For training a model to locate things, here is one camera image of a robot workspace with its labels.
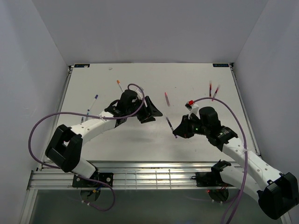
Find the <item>pink highlighter pen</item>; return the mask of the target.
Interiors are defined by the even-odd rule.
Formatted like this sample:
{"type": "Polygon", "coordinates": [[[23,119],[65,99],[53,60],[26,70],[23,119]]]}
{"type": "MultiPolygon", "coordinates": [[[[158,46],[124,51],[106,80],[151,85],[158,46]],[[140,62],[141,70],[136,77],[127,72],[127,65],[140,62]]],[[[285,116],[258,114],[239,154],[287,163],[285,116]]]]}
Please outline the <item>pink highlighter pen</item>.
{"type": "Polygon", "coordinates": [[[169,98],[168,98],[168,95],[166,92],[164,92],[164,96],[165,96],[165,100],[166,100],[166,103],[167,103],[167,106],[170,107],[170,101],[169,101],[169,98]]]}

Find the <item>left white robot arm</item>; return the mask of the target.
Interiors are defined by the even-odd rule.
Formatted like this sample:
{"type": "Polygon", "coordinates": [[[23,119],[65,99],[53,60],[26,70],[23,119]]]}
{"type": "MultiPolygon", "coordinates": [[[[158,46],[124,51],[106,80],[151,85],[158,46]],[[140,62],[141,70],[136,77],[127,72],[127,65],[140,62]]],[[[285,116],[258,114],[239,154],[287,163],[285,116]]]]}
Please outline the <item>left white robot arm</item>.
{"type": "Polygon", "coordinates": [[[97,168],[82,158],[83,145],[105,131],[117,128],[129,117],[137,117],[144,124],[162,116],[149,96],[140,98],[136,91],[127,89],[120,99],[113,101],[95,118],[73,126],[58,126],[45,155],[64,172],[82,176],[83,181],[92,187],[99,182],[99,175],[97,168]]]}

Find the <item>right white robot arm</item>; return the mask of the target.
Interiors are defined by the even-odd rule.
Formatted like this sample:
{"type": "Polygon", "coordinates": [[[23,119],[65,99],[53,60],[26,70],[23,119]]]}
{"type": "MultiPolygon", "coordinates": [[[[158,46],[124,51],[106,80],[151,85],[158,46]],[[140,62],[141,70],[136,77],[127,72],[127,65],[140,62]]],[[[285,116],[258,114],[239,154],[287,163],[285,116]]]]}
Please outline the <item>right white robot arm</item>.
{"type": "Polygon", "coordinates": [[[240,139],[231,128],[223,126],[213,107],[200,108],[196,101],[186,103],[189,110],[182,117],[173,134],[185,139],[203,135],[208,142],[232,158],[243,168],[237,170],[230,162],[218,161],[205,175],[195,179],[206,185],[232,185],[239,189],[237,201],[243,193],[257,201],[262,211],[277,220],[299,204],[297,178],[290,172],[284,174],[262,160],[247,148],[246,140],[240,139]]]}

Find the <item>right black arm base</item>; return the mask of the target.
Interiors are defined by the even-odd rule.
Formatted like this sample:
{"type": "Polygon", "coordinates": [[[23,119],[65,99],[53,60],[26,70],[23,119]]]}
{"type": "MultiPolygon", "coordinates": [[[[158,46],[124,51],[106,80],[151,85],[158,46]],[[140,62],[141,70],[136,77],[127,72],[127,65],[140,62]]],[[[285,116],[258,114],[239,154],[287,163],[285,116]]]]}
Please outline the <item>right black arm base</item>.
{"type": "Polygon", "coordinates": [[[219,173],[196,172],[191,180],[196,181],[197,187],[232,187],[233,185],[224,182],[219,173]]]}

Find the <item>purple highlighter pen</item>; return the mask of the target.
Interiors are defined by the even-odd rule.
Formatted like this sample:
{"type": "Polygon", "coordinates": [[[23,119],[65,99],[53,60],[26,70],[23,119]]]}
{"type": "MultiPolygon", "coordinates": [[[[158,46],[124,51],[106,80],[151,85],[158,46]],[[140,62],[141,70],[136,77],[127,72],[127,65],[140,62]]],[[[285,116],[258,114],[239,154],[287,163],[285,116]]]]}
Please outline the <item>purple highlighter pen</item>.
{"type": "Polygon", "coordinates": [[[167,123],[168,123],[168,125],[169,125],[169,127],[170,127],[170,129],[171,129],[171,133],[172,133],[173,136],[177,139],[178,137],[177,137],[177,135],[175,135],[175,134],[173,133],[174,128],[173,128],[173,126],[172,126],[172,124],[171,124],[171,122],[170,122],[168,116],[166,115],[166,113],[164,113],[164,117],[165,117],[165,119],[166,119],[166,121],[167,121],[167,123]]]}

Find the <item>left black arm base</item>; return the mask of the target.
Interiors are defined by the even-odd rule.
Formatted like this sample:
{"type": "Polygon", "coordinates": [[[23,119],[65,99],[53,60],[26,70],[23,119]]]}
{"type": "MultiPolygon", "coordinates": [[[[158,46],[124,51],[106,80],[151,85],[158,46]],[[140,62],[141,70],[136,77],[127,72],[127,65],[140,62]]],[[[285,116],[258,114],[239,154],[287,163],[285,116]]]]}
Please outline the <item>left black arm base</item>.
{"type": "Polygon", "coordinates": [[[113,186],[114,173],[95,172],[88,180],[86,177],[74,175],[72,187],[74,188],[97,188],[113,186]]]}

